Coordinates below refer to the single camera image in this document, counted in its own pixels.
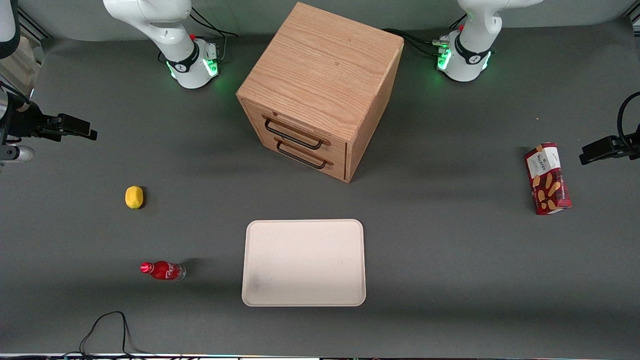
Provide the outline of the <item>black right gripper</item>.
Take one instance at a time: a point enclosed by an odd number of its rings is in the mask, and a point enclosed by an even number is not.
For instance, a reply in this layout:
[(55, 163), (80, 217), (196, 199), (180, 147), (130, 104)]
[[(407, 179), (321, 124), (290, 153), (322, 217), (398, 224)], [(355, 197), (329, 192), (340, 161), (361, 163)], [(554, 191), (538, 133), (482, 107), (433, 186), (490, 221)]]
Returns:
[(98, 139), (98, 132), (90, 129), (88, 121), (60, 113), (60, 129), (52, 129), (51, 119), (54, 119), (54, 116), (43, 114), (34, 102), (26, 104), (21, 99), (9, 99), (1, 116), (1, 144), (17, 144), (23, 138), (40, 138), (54, 142), (61, 142), (65, 136), (85, 138), (89, 141)]

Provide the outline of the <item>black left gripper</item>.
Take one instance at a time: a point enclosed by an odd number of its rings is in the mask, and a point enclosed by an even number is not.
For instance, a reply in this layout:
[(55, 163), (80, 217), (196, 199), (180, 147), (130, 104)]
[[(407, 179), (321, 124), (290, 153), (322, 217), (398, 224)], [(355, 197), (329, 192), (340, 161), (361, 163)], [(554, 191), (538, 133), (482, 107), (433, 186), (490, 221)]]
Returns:
[(639, 159), (640, 135), (624, 135), (621, 139), (618, 136), (602, 137), (591, 145), (583, 146), (579, 160), (583, 166), (586, 166), (592, 162), (610, 158), (615, 152), (621, 152), (619, 158)]

